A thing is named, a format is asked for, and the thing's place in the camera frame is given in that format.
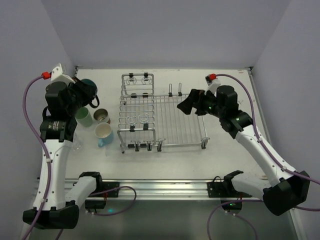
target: blue mug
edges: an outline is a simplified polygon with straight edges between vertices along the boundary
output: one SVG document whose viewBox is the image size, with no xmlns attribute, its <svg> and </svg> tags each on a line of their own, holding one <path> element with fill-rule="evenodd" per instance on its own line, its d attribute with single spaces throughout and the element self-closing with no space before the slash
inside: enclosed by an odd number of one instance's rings
<svg viewBox="0 0 320 240">
<path fill-rule="evenodd" d="M 109 123 L 101 122 L 99 123 L 94 130 L 95 136 L 99 138 L 98 147 L 102 148 L 103 146 L 112 143 L 114 140 L 114 132 Z"/>
</svg>

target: metal dish rack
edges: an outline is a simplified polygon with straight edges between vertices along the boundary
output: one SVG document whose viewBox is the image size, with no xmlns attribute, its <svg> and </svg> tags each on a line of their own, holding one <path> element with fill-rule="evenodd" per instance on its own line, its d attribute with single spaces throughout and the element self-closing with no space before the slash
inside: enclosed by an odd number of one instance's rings
<svg viewBox="0 0 320 240">
<path fill-rule="evenodd" d="M 177 105 L 188 97 L 172 93 L 169 85 L 167 95 L 155 95 L 155 78 L 151 73 L 123 74 L 120 97 L 119 129 L 121 152 L 140 148 L 158 152 L 163 147 L 187 147 L 200 145 L 206 148 L 208 140 L 204 119 L 195 114 L 185 115 Z"/>
</svg>

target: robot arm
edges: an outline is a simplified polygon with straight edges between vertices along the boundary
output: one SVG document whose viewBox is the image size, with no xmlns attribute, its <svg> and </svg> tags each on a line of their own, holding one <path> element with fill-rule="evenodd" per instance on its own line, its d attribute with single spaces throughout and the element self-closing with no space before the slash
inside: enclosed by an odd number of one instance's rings
<svg viewBox="0 0 320 240">
<path fill-rule="evenodd" d="M 65 75 L 60 64 L 52 70 L 51 83 L 45 94 L 47 107 L 43 110 L 40 126 L 40 137 L 48 149 L 50 159 L 47 159 L 43 151 L 39 187 L 33 209 L 23 212 L 22 219 L 25 223 L 33 222 L 40 205 L 45 202 L 36 221 L 36 228 L 73 229 L 78 223 L 79 208 L 86 198 L 92 192 L 102 189 L 100 173 L 84 172 L 79 176 L 76 185 L 65 195 L 67 159 L 77 127 L 75 115 L 79 108 L 88 104 L 98 107 L 92 105 L 95 98 L 97 87 L 94 84 L 85 84 L 77 78 Z M 46 199 L 43 199 L 48 184 L 49 191 Z"/>
<path fill-rule="evenodd" d="M 267 182 L 238 170 L 223 178 L 220 189 L 227 192 L 234 190 L 244 192 L 259 198 L 277 216 L 303 203 L 307 198 L 310 181 L 284 171 L 287 169 L 296 172 L 296 169 L 272 148 L 259 130 L 259 136 L 256 136 L 252 118 L 246 112 L 239 110 L 235 89 L 228 85 L 220 86 L 215 75 L 213 77 L 212 75 L 206 77 L 208 83 L 206 91 L 192 89 L 189 96 L 179 103 L 177 108 L 186 115 L 191 114 L 192 108 L 196 108 L 195 114 L 198 116 L 210 114 L 219 118 L 221 127 L 251 154 L 268 178 Z M 261 140 L 272 155 L 282 163 L 282 169 L 259 143 Z M 300 174 L 309 177 L 305 171 Z"/>
</svg>

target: mug handle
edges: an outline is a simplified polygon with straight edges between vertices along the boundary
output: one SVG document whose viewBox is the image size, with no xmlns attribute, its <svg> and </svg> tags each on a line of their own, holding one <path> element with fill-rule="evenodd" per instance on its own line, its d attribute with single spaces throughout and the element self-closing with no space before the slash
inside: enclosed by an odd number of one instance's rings
<svg viewBox="0 0 320 240">
<path fill-rule="evenodd" d="M 98 147 L 99 148 L 102 148 L 102 147 L 104 147 L 105 145 L 106 145 L 107 143 L 103 140 L 103 139 L 99 139 L 99 141 L 98 141 Z"/>
</svg>

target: gray floor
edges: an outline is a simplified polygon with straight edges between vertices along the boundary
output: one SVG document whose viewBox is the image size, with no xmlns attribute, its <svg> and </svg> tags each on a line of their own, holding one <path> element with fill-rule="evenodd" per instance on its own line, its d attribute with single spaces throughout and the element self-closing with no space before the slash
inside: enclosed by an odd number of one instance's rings
<svg viewBox="0 0 320 240">
<path fill-rule="evenodd" d="M 109 200 L 103 212 L 118 211 L 128 201 Z M 206 224 L 217 201 L 137 201 L 126 213 L 101 217 L 85 214 L 75 229 L 64 230 L 61 240 L 205 240 Z M 289 213 L 272 215 L 263 203 L 246 202 L 240 212 L 257 229 L 260 240 L 296 240 L 293 222 Z M 250 226 L 241 219 L 217 211 L 211 220 L 211 236 L 215 240 L 254 240 Z M 55 239 L 58 230 L 32 232 L 30 240 Z"/>
</svg>

